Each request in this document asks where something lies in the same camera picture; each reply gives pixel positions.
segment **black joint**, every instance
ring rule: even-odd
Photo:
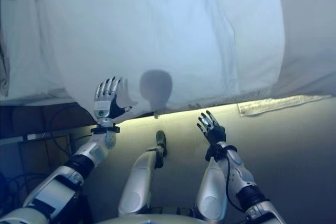
[[[45,202],[43,202],[39,199],[34,199],[28,207],[33,208],[33,209],[41,212],[49,220],[50,220],[50,216],[55,211],[54,207],[50,206],[49,204],[47,204],[47,203],[45,203]]]
[[[246,186],[237,193],[240,206],[244,211],[257,203],[268,201],[258,186]]]
[[[100,127],[91,129],[91,132],[93,132],[94,134],[102,134],[102,133],[105,133],[106,131],[113,131],[116,133],[120,133],[120,128],[117,127],[116,125],[113,125],[113,127],[100,126]]]
[[[163,167],[163,154],[158,150],[158,148],[148,149],[147,152],[155,151],[156,153],[156,161],[155,161],[155,169]]]
[[[95,167],[95,164],[91,159],[84,155],[75,155],[65,163],[65,166],[68,166],[79,172],[83,179],[86,179]]]

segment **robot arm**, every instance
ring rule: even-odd
[[[115,126],[113,119],[131,109],[117,105],[119,82],[120,79],[113,77],[98,86],[94,107],[99,125],[91,130],[93,134],[90,140],[36,187],[28,195],[22,208],[4,216],[0,223],[58,223],[71,211],[84,180],[115,145],[119,128]]]
[[[213,156],[223,171],[229,202],[245,213],[248,223],[286,224],[273,204],[262,194],[251,172],[244,167],[236,147],[226,143],[225,129],[209,111],[206,113],[208,116],[202,113],[202,117],[198,118],[203,127],[197,124],[210,142],[205,159],[209,161]],[[236,198],[240,208],[233,204],[231,197]]]

